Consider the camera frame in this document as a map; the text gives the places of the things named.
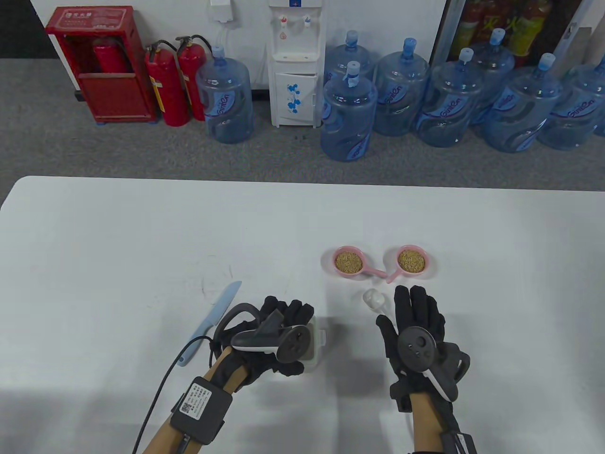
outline red cabinet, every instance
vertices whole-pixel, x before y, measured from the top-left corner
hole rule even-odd
[[[82,96],[98,123],[155,122],[157,104],[145,68],[145,51],[130,6],[59,7],[46,31],[55,35]],[[95,45],[108,41],[116,49],[95,53]],[[122,64],[102,64],[99,58],[119,58]],[[128,72],[107,73],[102,68],[127,68]]]

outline knife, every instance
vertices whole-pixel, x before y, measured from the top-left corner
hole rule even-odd
[[[208,316],[204,320],[202,320],[201,324],[191,335],[189,340],[192,340],[193,338],[198,336],[206,335],[208,330],[215,326],[221,320],[221,317],[229,308],[229,305],[233,301],[233,298],[235,298],[235,294],[237,293],[237,290],[240,289],[240,286],[241,281],[235,281],[225,287],[225,290],[223,290],[223,293],[219,296],[217,302],[214,304],[214,307],[210,311],[210,314],[208,314]],[[179,366],[186,366],[187,363],[191,361],[191,358],[193,358],[197,349],[200,348],[201,341],[202,339],[193,342],[185,350],[183,356],[178,359],[177,364]]]

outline gray carpet floor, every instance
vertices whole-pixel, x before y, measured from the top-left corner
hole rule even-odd
[[[574,152],[536,144],[498,153],[469,131],[452,149],[375,134],[365,158],[339,163],[319,148],[319,130],[271,126],[256,103],[256,132],[222,145],[192,121],[97,126],[59,60],[0,60],[0,202],[27,175],[605,190],[605,139]]]

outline water jug cap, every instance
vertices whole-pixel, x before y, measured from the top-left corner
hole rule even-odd
[[[556,59],[557,57],[555,57],[551,53],[547,52],[545,54],[542,54],[542,57],[540,58],[540,63],[538,63],[538,69],[542,71],[548,71],[549,69],[551,69],[552,64],[555,62]]]
[[[405,38],[404,55],[407,55],[407,56],[414,55],[415,49],[416,49],[416,40],[414,38]]]
[[[347,32],[347,39],[345,40],[345,43],[347,44],[348,47],[355,47],[355,46],[357,46],[358,39],[359,39],[359,34],[357,33],[357,30],[349,30]]]
[[[359,62],[349,62],[347,63],[347,74],[350,77],[356,77],[359,76],[359,69],[361,68],[361,65],[359,64]]]
[[[473,59],[473,50],[470,47],[465,47],[460,51],[460,56],[458,57],[461,62],[468,63]]]
[[[223,46],[212,46],[212,56],[214,58],[225,58],[225,49]]]
[[[492,31],[492,36],[489,39],[489,43],[492,46],[499,45],[500,43],[502,43],[505,34],[506,32],[504,31],[504,28],[495,28],[494,31]]]

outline hand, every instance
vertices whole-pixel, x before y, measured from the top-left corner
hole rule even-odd
[[[424,287],[413,286],[410,291],[407,287],[398,285],[395,289],[395,319],[399,332],[409,326],[420,326],[426,329],[439,344],[445,336],[445,319],[437,309],[435,298],[427,296]],[[411,393],[428,392],[436,394],[437,391],[430,380],[419,372],[413,372],[405,367],[397,352],[397,336],[391,321],[384,315],[376,318],[376,325],[380,328],[384,339],[385,353],[393,372],[399,381],[391,386],[391,398],[397,402],[400,412],[411,412]]]
[[[302,304],[299,300],[293,300],[291,304],[284,301],[278,301],[275,297],[265,298],[263,307],[260,309],[261,322],[264,321],[275,309],[284,315],[283,326],[293,326],[297,324],[307,324],[313,317],[314,309],[309,304]],[[237,333],[256,329],[259,326],[257,321],[243,321],[233,328],[226,329],[219,336],[221,347],[225,349],[231,345],[231,339]],[[233,350],[227,358],[223,360],[224,367],[217,370],[216,381],[225,382],[229,379],[231,373],[240,366],[245,366],[248,370],[248,378],[242,386],[254,382],[266,370],[272,369],[287,377],[291,375],[300,375],[304,371],[304,366],[300,361],[293,363],[280,363],[275,354],[266,354],[261,352],[242,352]]]

